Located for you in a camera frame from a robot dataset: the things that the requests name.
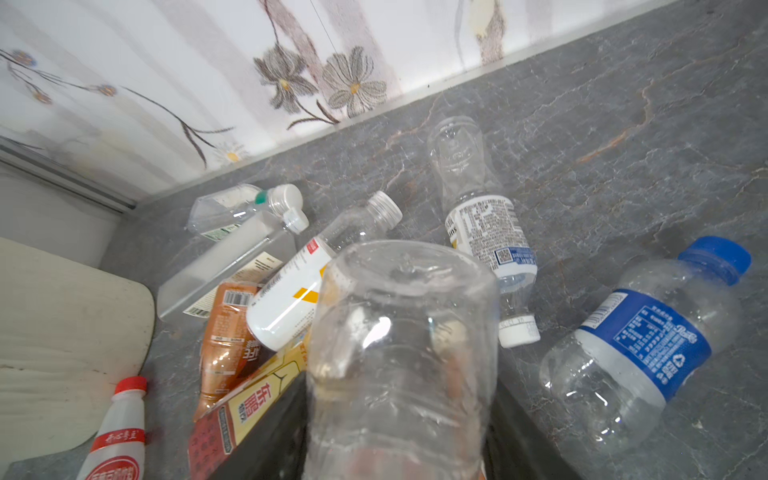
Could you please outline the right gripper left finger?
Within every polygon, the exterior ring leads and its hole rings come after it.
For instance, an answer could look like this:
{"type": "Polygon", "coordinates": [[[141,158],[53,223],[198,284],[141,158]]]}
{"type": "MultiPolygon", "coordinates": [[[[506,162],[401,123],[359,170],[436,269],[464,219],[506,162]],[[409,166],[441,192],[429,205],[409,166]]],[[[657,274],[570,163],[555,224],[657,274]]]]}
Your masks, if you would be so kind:
{"type": "Polygon", "coordinates": [[[302,372],[208,479],[301,479],[307,424],[307,381],[302,372]]]}

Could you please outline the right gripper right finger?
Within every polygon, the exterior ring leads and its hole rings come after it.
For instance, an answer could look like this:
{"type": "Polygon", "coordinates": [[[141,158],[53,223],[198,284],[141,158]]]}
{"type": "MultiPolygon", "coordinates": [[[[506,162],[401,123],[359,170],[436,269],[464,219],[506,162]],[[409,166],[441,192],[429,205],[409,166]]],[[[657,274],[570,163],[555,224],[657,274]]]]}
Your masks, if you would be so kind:
{"type": "Polygon", "coordinates": [[[510,389],[497,381],[485,440],[487,479],[581,480],[510,389]]]}

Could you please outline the blue-label water bottle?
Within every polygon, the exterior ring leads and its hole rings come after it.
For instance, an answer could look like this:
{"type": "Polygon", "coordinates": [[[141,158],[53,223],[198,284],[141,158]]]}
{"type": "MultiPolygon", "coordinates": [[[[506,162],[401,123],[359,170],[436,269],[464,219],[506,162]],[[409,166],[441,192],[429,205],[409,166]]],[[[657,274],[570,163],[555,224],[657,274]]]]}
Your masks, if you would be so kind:
{"type": "Polygon", "coordinates": [[[581,444],[616,454],[650,435],[691,375],[737,338],[733,288],[751,264],[740,244],[701,237],[674,259],[627,270],[550,349],[539,381],[581,444]]]}

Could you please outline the white yellow-label bottle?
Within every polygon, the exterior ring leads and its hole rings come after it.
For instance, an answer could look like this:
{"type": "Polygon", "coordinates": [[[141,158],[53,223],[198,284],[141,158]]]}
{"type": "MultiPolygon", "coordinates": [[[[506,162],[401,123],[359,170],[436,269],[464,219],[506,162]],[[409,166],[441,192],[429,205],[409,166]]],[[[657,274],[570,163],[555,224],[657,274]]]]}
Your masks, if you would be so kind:
{"type": "Polygon", "coordinates": [[[314,318],[327,265],[350,245],[384,238],[402,217],[395,201],[382,191],[365,205],[340,213],[252,298],[246,321],[253,337],[274,352],[288,344],[314,318]]]}

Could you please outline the clear red-label bottle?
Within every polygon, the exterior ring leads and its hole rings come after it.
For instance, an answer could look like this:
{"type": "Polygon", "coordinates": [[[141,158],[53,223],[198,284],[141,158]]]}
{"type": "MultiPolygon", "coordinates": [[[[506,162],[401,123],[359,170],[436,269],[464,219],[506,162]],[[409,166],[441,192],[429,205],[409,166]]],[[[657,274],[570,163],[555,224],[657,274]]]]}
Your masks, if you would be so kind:
{"type": "Polygon", "coordinates": [[[457,250],[345,248],[311,325],[307,479],[475,479],[497,383],[500,291],[457,250]]]}

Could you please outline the white red-capped bottle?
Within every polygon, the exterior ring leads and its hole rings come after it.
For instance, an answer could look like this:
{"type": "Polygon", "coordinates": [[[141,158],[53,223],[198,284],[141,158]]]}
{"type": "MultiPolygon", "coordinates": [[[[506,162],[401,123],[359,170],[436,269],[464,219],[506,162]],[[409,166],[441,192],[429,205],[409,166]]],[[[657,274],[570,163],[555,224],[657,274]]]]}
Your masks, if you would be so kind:
{"type": "Polygon", "coordinates": [[[148,381],[142,376],[125,378],[117,384],[77,480],[143,478],[147,388],[148,381]]]}

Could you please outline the frosted square bottle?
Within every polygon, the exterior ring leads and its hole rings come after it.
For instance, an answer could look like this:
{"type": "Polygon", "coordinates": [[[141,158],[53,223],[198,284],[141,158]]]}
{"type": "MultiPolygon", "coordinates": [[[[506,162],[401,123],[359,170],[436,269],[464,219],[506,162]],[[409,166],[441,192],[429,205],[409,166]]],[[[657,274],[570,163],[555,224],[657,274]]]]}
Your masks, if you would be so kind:
{"type": "Polygon", "coordinates": [[[297,253],[295,236],[308,226],[299,208],[290,208],[282,216],[255,213],[160,286],[158,318],[168,321],[185,314],[206,319],[221,283],[266,283],[297,253]]]}

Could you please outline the clear white-label water bottle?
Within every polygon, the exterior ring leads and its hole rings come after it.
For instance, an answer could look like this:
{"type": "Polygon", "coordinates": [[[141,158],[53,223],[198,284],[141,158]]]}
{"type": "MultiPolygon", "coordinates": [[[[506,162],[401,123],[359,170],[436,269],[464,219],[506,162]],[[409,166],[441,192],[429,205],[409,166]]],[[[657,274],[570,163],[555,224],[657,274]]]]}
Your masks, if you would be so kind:
{"type": "Polygon", "coordinates": [[[447,118],[432,129],[427,149],[452,247],[486,264],[497,277],[501,346],[538,342],[540,332],[528,308],[538,273],[536,256],[485,152],[479,125],[467,116],[447,118]]]}

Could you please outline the clear green-band square bottle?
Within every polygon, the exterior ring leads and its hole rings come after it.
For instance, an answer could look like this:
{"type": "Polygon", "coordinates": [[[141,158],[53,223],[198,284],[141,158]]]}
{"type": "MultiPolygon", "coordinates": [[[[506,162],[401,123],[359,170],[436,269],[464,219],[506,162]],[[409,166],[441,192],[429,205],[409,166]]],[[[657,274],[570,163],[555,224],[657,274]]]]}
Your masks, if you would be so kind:
{"type": "Polygon", "coordinates": [[[295,233],[303,232],[309,220],[303,212],[303,196],[293,184],[261,189],[242,183],[198,197],[192,205],[186,228],[218,242],[259,212],[281,219],[295,233]]]}

